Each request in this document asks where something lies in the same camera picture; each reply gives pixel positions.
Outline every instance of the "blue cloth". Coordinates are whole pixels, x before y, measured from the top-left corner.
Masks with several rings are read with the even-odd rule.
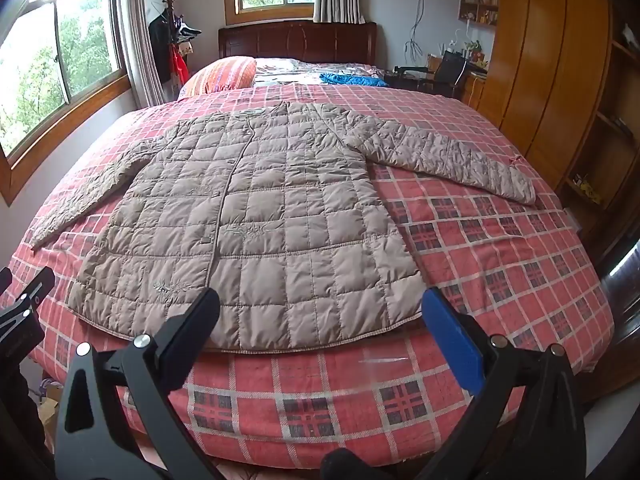
[[[365,75],[324,73],[320,74],[320,79],[329,85],[388,86],[382,79]]]

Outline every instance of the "quilted jacket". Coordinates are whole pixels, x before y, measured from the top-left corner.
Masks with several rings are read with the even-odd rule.
[[[366,158],[522,203],[531,181],[462,142],[331,104],[187,120],[134,145],[36,226],[37,247],[131,181],[85,257],[68,306],[131,338],[203,286],[220,295],[212,348],[299,351],[419,316],[425,284]]]

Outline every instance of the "plaid bedspread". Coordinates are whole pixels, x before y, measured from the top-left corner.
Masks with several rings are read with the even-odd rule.
[[[599,281],[558,198],[514,147],[471,108],[416,92],[353,86],[271,86],[221,92],[148,108],[119,119],[41,208],[52,207],[98,174],[125,147],[160,134],[178,119],[218,110],[274,105],[281,100],[332,102],[393,118],[468,142],[535,180],[533,207],[480,190],[375,164],[370,176],[430,285],[471,313],[488,333],[516,346],[561,342],[574,370],[593,363],[612,335]],[[39,308],[46,330],[33,357],[60,381],[76,345],[98,350],[125,344],[65,308],[70,280],[121,196],[33,254],[31,229],[10,264],[13,301],[45,265],[56,288]],[[127,417],[143,427],[122,392]],[[392,333],[318,352],[248,356],[201,355],[184,388],[171,394],[182,421],[206,453],[266,466],[316,468],[325,453],[346,446],[373,465],[439,448],[470,398],[457,385],[428,331],[415,322]],[[514,394],[508,416],[519,397]]]

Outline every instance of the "striped pillow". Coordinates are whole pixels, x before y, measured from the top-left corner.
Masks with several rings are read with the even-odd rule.
[[[231,56],[219,59],[198,70],[182,87],[178,99],[223,90],[249,88],[254,84],[255,59]]]

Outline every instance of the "window frame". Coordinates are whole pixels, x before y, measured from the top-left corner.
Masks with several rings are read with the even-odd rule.
[[[264,7],[242,8],[242,0],[225,0],[225,18],[227,25],[262,22],[265,20],[286,20],[291,18],[312,18],[314,4],[282,4]]]
[[[53,4],[54,34],[57,70],[63,95],[63,104],[45,117],[9,153],[0,145],[0,194],[11,205],[28,179],[39,165],[66,139],[72,131],[96,113],[105,104],[131,88],[125,69],[124,53],[120,42],[120,30],[116,13],[116,0],[109,0],[109,32],[113,43],[118,69],[104,76],[87,88],[71,95],[68,87],[65,62],[60,46],[58,28],[58,0],[33,0],[25,5],[19,18],[48,4]]]

